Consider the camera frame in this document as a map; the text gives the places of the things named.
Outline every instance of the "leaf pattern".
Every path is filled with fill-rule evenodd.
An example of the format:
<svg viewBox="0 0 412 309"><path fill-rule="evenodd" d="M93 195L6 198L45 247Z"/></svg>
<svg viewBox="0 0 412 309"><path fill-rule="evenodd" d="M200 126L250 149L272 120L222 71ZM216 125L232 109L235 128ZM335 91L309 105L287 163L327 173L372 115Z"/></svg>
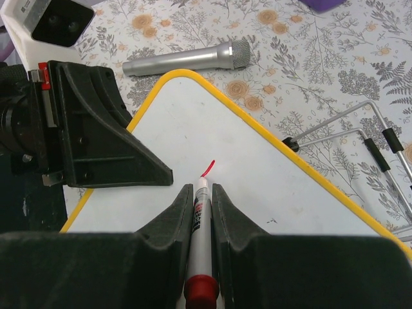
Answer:
<svg viewBox="0 0 412 309"><path fill-rule="evenodd" d="M246 39L249 66L200 73L280 139L374 100L405 148L412 144L411 0L351 0L321 14L299 0L109 0L94 9L75 47L84 63L113 69L132 114L159 76L125 77L124 61ZM364 106L300 142L361 127L392 168L400 166L378 123ZM302 147L299 155L387 229L408 223L356 134ZM405 174L394 174L408 192Z"/></svg>

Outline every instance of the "black joint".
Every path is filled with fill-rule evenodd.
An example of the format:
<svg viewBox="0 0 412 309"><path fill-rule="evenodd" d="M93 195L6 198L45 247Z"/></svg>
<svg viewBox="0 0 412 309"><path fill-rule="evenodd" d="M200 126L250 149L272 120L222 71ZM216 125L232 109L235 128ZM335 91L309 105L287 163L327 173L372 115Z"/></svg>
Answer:
<svg viewBox="0 0 412 309"><path fill-rule="evenodd" d="M291 142L291 140L292 140L292 137L286 137L282 142L294 152L298 152L299 144L297 142Z"/></svg>
<svg viewBox="0 0 412 309"><path fill-rule="evenodd" d="M366 148L368 148L368 150L371 153L372 157L375 159L375 161L376 161L377 165L379 166L379 169L382 171L382 173L385 173L386 171L391 169L389 167L389 164L385 160L384 156L379 151L379 148L376 146L376 144L374 143L374 141L371 138L365 139L365 146L366 146Z"/></svg>
<svg viewBox="0 0 412 309"><path fill-rule="evenodd" d="M383 130L382 134L385 136L385 139L388 142L393 153L397 153L399 151L404 150L402 144L399 142L396 133L391 127L389 129Z"/></svg>

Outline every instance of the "silver microphone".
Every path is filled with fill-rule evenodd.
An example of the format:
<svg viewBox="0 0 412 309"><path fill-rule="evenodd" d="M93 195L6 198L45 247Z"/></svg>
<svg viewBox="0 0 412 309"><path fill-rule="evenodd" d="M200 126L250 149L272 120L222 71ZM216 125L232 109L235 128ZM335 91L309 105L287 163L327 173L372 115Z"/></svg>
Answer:
<svg viewBox="0 0 412 309"><path fill-rule="evenodd" d="M250 46L246 39L229 41L217 46L168 53L141 58L123 63L127 76L162 74L175 69L236 69L247 66L250 61Z"/></svg>

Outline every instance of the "flower pattern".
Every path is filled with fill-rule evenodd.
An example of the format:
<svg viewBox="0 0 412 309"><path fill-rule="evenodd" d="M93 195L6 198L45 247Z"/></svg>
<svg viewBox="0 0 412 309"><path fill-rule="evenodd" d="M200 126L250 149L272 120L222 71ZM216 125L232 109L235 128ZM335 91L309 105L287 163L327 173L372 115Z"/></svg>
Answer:
<svg viewBox="0 0 412 309"><path fill-rule="evenodd" d="M202 74L275 136L296 136L370 99L412 164L410 0L351 0L322 14L298 0L109 0L95 11L76 49L88 65L115 71L132 114L158 76L125 77L121 63L245 38L252 52L249 66ZM370 106L301 142L356 127L374 139L407 193L409 179ZM396 192L356 134L302 147L299 155L389 230L408 224Z"/></svg>

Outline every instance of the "microphone grille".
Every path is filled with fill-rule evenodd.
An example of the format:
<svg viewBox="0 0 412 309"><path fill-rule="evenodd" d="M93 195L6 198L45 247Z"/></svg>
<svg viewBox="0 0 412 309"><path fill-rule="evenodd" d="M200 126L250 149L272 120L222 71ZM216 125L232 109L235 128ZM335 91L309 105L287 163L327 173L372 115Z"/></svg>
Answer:
<svg viewBox="0 0 412 309"><path fill-rule="evenodd" d="M232 42L234 68L247 66L250 62L250 45L245 38Z"/></svg>

